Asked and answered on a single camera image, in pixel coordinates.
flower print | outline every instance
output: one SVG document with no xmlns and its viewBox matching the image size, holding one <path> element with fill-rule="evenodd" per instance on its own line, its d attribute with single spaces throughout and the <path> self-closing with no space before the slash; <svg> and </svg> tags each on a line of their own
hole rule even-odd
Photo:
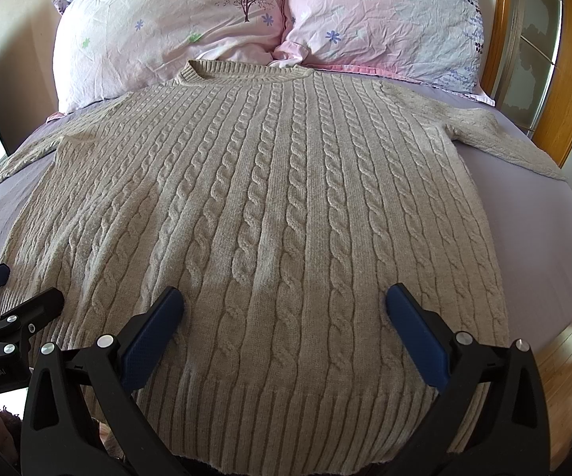
<svg viewBox="0 0 572 476">
<path fill-rule="evenodd" d="M 332 30 L 326 33 L 326 39 L 329 39 L 329 41 L 334 44 L 337 44 L 339 41 L 341 41 L 339 36 L 340 34 L 336 30 Z"/>
</svg>

mattress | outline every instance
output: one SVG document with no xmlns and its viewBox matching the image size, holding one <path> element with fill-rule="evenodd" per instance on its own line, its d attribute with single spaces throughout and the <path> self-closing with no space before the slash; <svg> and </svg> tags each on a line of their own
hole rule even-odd
<svg viewBox="0 0 572 476">
<path fill-rule="evenodd" d="M 408 87 L 455 107 L 485 107 L 505 131 L 528 141 L 493 107 L 424 85 Z M 27 142 L 98 105 L 40 126 Z M 510 337 L 525 338 L 533 349 L 540 349 L 572 322 L 572 190 L 564 181 L 546 178 L 467 145 L 456 147 L 488 216 L 501 268 Z M 0 252 L 53 156 L 32 163 L 0 184 Z"/>
</svg>

beige cable knit sweater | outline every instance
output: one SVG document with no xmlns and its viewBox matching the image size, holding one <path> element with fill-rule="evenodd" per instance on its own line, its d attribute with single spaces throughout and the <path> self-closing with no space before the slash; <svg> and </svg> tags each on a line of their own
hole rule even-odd
<svg viewBox="0 0 572 476">
<path fill-rule="evenodd" d="M 65 309 L 33 351 L 73 348 L 176 286 L 182 326 L 137 399 L 174 453 L 254 476 L 391 459 L 434 392 L 383 311 L 388 286 L 480 342 L 508 338 L 450 138 L 561 176 L 483 110 L 379 79 L 192 62 L 0 168 L 1 181 L 57 151 L 2 253 L 0 313 L 56 286 Z"/>
</svg>

metal screw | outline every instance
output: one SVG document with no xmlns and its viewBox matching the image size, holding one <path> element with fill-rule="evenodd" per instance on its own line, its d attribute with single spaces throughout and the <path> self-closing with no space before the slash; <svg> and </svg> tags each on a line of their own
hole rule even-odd
<svg viewBox="0 0 572 476">
<path fill-rule="evenodd" d="M 114 337 L 110 334 L 104 334 L 103 336 L 100 336 L 99 339 L 96 341 L 96 345 L 98 345 L 101 348 L 109 347 L 113 343 L 114 343 Z"/>
<path fill-rule="evenodd" d="M 528 352 L 530 350 L 530 344 L 526 340 L 516 340 L 515 347 L 517 347 L 521 352 Z"/>
<path fill-rule="evenodd" d="M 455 340 L 461 345 L 471 345 L 473 343 L 473 337 L 466 331 L 460 331 L 456 334 Z"/>
<path fill-rule="evenodd" d="M 54 351 L 54 344 L 52 342 L 42 345 L 42 354 L 50 354 L 52 351 Z"/>
</svg>

ribbed neckline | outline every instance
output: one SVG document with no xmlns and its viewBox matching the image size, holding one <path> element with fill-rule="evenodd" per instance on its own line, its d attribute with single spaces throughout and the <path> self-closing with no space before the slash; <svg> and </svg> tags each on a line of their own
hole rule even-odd
<svg viewBox="0 0 572 476">
<path fill-rule="evenodd" d="M 304 79 L 313 69 L 293 66 L 292 68 L 269 68 L 232 61 L 188 61 L 176 79 L 181 84 L 203 85 L 227 81 L 246 84 L 248 81 L 288 82 Z"/>
</svg>

